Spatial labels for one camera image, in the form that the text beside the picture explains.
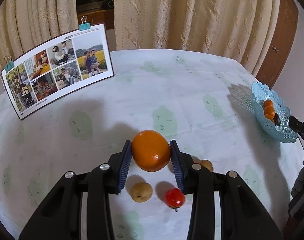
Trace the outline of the red cherry tomato front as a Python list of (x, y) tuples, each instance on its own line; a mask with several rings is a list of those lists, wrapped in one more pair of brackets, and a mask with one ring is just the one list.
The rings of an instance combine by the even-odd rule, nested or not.
[(165, 204), (176, 212), (185, 204), (185, 201), (185, 195), (178, 188), (168, 190), (164, 197)]

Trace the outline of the brown kiwi-like fruit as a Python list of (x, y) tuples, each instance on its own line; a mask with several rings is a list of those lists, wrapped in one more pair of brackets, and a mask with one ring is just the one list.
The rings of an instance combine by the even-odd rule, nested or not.
[(143, 203), (148, 201), (153, 194), (153, 188), (146, 182), (139, 182), (130, 189), (130, 196), (133, 201)]

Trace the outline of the yellow-orange citrus fruit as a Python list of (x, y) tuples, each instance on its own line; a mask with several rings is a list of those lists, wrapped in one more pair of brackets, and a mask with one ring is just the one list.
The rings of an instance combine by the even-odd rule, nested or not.
[(274, 116), (274, 115), (275, 115), (275, 110), (274, 110), (274, 108), (273, 108), (273, 107), (270, 107), (270, 106), (264, 108), (264, 115), (265, 115), (265, 114), (269, 114), (269, 115)]

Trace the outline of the smooth orange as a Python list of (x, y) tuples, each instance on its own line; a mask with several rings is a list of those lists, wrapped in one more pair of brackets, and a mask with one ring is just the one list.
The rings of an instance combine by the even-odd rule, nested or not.
[(163, 169), (170, 161), (170, 146), (160, 133), (145, 130), (136, 134), (131, 144), (137, 166), (147, 172)]

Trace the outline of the large rough orange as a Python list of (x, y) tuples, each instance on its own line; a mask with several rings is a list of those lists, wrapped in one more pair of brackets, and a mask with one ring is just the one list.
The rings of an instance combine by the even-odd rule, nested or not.
[(272, 121), (272, 122), (273, 122), (273, 124), (275, 123), (275, 122), (274, 122), (274, 117), (273, 117), (272, 115), (265, 114), (265, 115), (264, 115), (264, 117), (265, 117), (266, 119), (268, 119), (268, 120)]

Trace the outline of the small mandarin with stem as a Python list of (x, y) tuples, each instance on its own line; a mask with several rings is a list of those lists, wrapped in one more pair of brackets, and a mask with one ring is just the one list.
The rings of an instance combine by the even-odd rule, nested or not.
[(266, 108), (266, 107), (268, 107), (268, 106), (270, 106), (270, 107), (274, 107), (274, 103), (272, 102), (272, 100), (266, 100), (265, 102), (264, 102), (264, 107), (263, 108)]

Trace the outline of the light blue lace basket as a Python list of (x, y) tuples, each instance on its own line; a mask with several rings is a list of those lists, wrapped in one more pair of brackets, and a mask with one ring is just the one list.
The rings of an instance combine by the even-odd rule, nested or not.
[(256, 81), (251, 86), (252, 107), (262, 129), (273, 139), (296, 142), (298, 135), (289, 126), (291, 112), (277, 92)]

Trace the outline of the teal binder clip left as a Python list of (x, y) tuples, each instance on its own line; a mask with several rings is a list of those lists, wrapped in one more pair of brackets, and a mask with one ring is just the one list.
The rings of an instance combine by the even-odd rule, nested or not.
[(13, 57), (12, 55), (9, 55), (9, 56), (5, 56), (4, 57), (4, 60), (6, 62), (6, 65), (4, 67), (5, 69), (5, 72), (8, 73), (10, 70), (12, 70), (14, 68), (14, 62), (13, 62)]

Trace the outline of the teal binder clip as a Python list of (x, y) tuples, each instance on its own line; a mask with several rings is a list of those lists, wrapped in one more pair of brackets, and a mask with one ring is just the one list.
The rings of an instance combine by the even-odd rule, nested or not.
[(90, 30), (91, 29), (91, 24), (90, 22), (87, 22), (87, 16), (82, 16), (80, 19), (80, 24), (79, 24), (79, 30), (80, 31), (85, 31), (85, 30)]
[(13, 57), (12, 55), (9, 55), (9, 56), (5, 56), (4, 57), (4, 60), (6, 62), (6, 65), (4, 67), (5, 69), (5, 72), (8, 73), (10, 70), (12, 70), (14, 68), (14, 62), (13, 62)]

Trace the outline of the photo collage card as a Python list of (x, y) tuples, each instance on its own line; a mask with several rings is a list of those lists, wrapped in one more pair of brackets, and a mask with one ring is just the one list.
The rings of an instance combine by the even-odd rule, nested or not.
[(85, 86), (114, 76), (104, 24), (52, 38), (2, 71), (5, 90), (20, 120)]

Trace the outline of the teal binder clip right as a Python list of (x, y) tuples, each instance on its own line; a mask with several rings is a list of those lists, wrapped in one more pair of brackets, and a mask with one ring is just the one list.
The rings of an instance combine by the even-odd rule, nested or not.
[(82, 16), (80, 19), (80, 24), (79, 24), (79, 30), (80, 31), (85, 31), (85, 30), (90, 30), (91, 29), (91, 24), (90, 22), (87, 22), (87, 16)]

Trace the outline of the beige curtain right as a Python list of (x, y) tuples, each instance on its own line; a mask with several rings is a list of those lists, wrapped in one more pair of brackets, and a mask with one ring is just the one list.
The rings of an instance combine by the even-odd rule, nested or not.
[(256, 75), (280, 0), (114, 0), (116, 48), (167, 48), (231, 58)]

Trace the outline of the beige curtain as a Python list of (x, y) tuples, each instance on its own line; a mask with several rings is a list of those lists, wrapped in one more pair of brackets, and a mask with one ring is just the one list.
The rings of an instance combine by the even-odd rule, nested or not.
[(231, 58), (256, 75), (280, 0), (114, 0), (116, 48), (167, 48)]
[(54, 37), (78, 28), (76, 0), (4, 0), (0, 6), (0, 69)]

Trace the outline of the wooden door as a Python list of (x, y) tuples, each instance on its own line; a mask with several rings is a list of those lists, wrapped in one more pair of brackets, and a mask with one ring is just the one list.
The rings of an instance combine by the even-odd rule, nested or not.
[(291, 51), (298, 25), (299, 10), (294, 0), (280, 0), (276, 26), (266, 57), (256, 79), (272, 88)]

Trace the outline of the beige curtain left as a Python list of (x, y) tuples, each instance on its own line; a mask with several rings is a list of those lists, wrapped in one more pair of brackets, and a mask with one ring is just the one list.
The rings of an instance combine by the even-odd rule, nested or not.
[(76, 0), (4, 0), (0, 6), (0, 69), (54, 37), (78, 28)]

